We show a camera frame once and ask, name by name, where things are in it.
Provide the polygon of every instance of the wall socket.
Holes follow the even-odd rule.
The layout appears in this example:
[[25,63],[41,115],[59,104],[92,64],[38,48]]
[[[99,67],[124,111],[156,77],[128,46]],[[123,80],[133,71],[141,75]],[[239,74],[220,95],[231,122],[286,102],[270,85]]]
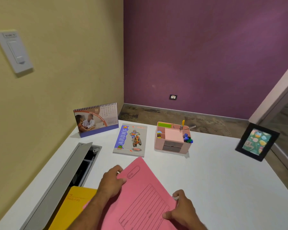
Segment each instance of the wall socket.
[[177,99],[177,95],[175,95],[175,94],[170,94],[170,95],[169,95],[169,99],[170,99],[170,100],[176,100],[176,99]]

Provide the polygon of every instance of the notebook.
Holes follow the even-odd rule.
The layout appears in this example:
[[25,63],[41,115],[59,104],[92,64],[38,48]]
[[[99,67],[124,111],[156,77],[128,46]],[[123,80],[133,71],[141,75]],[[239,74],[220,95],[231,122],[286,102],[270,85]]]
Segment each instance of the notebook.
[[119,127],[116,102],[76,109],[74,114],[81,138]]
[[96,189],[73,186],[48,230],[66,230],[82,212],[83,206],[96,194]]
[[177,229],[162,213],[173,210],[176,201],[166,191],[142,157],[135,159],[117,175],[127,178],[121,193],[108,202],[101,230]]
[[144,157],[146,134],[147,126],[123,123],[113,152]]

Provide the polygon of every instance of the person's left hand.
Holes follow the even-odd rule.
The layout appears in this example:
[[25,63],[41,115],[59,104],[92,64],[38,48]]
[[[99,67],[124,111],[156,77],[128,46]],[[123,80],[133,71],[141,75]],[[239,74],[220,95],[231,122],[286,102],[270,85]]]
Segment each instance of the person's left hand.
[[126,178],[117,179],[116,177],[117,172],[122,171],[122,167],[117,165],[108,172],[104,173],[104,176],[99,183],[97,192],[106,195],[109,199],[117,195],[122,185],[126,182]]

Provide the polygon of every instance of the white outlet switch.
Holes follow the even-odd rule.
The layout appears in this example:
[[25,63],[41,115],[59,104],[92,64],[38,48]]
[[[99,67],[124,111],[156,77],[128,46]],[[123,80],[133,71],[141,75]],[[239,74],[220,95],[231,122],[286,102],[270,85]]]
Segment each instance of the white outlet switch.
[[0,45],[15,73],[33,68],[17,31],[0,31]]

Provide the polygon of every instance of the pink desk organizer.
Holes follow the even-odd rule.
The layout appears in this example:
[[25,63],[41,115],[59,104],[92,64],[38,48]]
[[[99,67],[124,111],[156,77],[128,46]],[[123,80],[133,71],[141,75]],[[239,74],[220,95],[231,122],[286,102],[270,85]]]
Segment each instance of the pink desk organizer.
[[[180,125],[173,123],[168,124],[171,124],[172,128],[159,127],[157,124],[155,134],[155,149],[186,154],[191,146],[191,143],[186,143],[183,140],[184,134],[188,134],[188,136],[190,136],[190,130],[184,130],[187,129],[188,126],[183,126],[183,129],[180,131]],[[162,132],[161,138],[157,137],[157,131]]]

